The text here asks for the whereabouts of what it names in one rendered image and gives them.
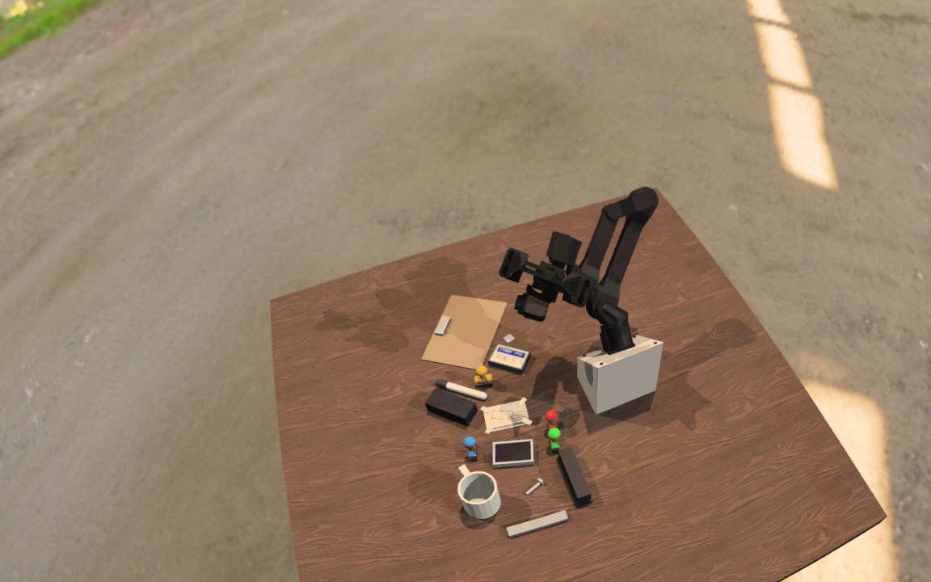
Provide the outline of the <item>grey cup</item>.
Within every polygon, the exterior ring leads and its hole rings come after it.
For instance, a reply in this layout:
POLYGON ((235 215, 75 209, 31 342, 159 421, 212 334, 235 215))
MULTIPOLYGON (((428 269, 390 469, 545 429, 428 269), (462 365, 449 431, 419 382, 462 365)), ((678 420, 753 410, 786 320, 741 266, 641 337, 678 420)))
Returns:
POLYGON ((458 468, 462 477, 458 492, 463 508, 472 518, 487 519, 494 516, 501 506, 494 476, 487 472, 469 472, 465 464, 458 468))

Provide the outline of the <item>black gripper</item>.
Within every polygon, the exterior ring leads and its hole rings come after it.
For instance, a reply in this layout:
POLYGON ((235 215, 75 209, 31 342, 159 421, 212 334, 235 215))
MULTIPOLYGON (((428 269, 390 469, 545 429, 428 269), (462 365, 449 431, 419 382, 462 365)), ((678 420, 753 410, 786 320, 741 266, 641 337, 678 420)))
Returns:
POLYGON ((540 265, 529 262, 527 253, 516 248, 508 248, 505 260, 502 262, 499 274, 505 279, 518 281, 522 273, 527 272, 533 275, 533 284, 531 287, 543 292, 557 296, 557 292, 564 293, 562 300, 571 303, 577 308, 583 308, 587 303, 592 291, 592 279, 588 276, 579 275, 579 273, 570 273, 564 277, 566 270, 557 268, 557 266, 541 260, 540 265), (526 268, 525 265, 536 268, 526 268))

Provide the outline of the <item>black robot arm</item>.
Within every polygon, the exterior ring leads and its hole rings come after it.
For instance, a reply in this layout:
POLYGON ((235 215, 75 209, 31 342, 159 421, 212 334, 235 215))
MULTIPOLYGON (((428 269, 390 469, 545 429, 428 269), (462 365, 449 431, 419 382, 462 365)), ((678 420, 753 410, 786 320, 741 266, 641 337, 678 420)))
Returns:
MULTIPOLYGON (((630 332, 628 312, 618 308, 618 298, 621 281, 634 253, 637 239, 642 234, 643 226, 655 212, 658 201, 654 189, 643 187, 634 189, 630 196, 621 201, 605 204, 590 246, 580 265, 575 262, 583 242, 573 239, 570 235, 553 232, 548 244, 547 255, 550 264, 562 269, 567 266, 567 276, 573 272, 592 279, 592 291, 585 303, 585 309, 592 319, 597 319, 601 324, 601 343, 609 355, 636 346, 630 332), (617 221, 625 215, 626 221, 611 255, 609 267, 606 268, 605 278, 599 283, 600 265, 605 260, 605 253, 617 227, 617 221)), ((515 310, 525 319, 543 322, 546 320, 548 305, 555 303, 557 296, 543 291, 538 293, 527 284, 527 293, 517 296, 515 310)))

